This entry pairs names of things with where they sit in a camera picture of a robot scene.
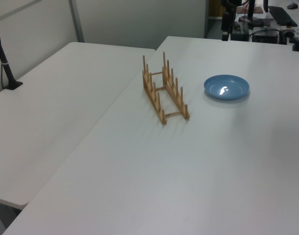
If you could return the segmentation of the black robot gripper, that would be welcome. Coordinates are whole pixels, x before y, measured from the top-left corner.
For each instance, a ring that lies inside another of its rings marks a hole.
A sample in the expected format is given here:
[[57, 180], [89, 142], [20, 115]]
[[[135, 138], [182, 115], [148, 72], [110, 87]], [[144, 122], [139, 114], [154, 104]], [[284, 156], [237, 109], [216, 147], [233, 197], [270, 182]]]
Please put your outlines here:
[[241, 6], [242, 0], [220, 0], [220, 4], [225, 8], [222, 17], [222, 41], [228, 41], [229, 33], [233, 32], [236, 18], [236, 11], [233, 9]]

